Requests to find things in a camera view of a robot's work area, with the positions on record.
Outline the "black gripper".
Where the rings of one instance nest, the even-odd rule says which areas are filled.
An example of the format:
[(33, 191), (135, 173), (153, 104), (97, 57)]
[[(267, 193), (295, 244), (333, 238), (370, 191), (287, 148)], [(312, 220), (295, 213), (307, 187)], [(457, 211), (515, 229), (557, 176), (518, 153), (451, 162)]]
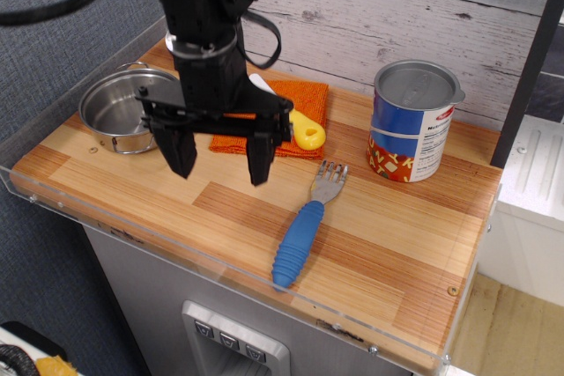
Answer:
[(194, 133), (247, 138), (251, 183), (268, 180), (276, 146), (292, 137), (291, 100), (257, 86), (237, 41), (224, 47), (167, 41), (179, 78), (137, 89), (145, 120), (170, 169), (187, 179), (195, 165)]

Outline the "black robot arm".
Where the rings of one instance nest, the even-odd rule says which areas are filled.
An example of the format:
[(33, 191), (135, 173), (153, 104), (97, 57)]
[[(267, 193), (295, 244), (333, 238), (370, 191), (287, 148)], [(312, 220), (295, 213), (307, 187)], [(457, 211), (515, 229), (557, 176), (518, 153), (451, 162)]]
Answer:
[(251, 11), (256, 0), (160, 0), (167, 20), (166, 44), (179, 74), (160, 89), (137, 91), (143, 120), (170, 169), (186, 178), (197, 158), (197, 133), (246, 141), (250, 180), (268, 180), (275, 150), (292, 138), (291, 100), (251, 82), (241, 21), (274, 35), (268, 19)]

